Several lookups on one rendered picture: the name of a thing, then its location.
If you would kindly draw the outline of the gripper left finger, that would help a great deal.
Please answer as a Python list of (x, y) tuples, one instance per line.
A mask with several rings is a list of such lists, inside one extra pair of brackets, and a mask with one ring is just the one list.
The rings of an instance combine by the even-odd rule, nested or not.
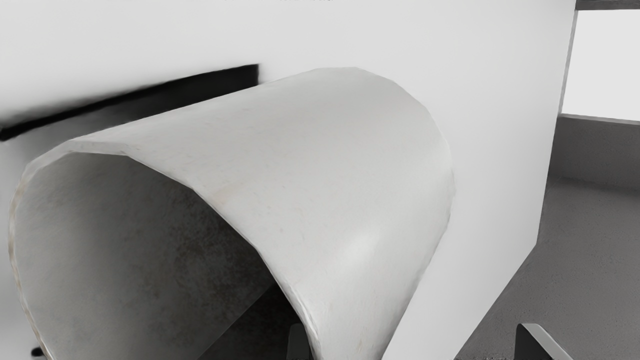
[(313, 360), (306, 328), (302, 323), (290, 326), (286, 347), (286, 360)]

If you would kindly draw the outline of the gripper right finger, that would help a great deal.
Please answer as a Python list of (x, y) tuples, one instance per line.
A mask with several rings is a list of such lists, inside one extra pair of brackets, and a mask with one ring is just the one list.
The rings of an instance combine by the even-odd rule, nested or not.
[(542, 326), (519, 323), (515, 335), (515, 360), (574, 360)]

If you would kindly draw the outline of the white ceramic mug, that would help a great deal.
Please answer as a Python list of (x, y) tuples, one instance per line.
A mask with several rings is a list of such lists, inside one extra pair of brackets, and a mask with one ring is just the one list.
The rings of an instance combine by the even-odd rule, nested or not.
[(47, 360), (198, 360), (274, 284), (315, 360), (382, 360), (454, 195), (418, 100), (319, 68), (37, 157), (9, 258)]

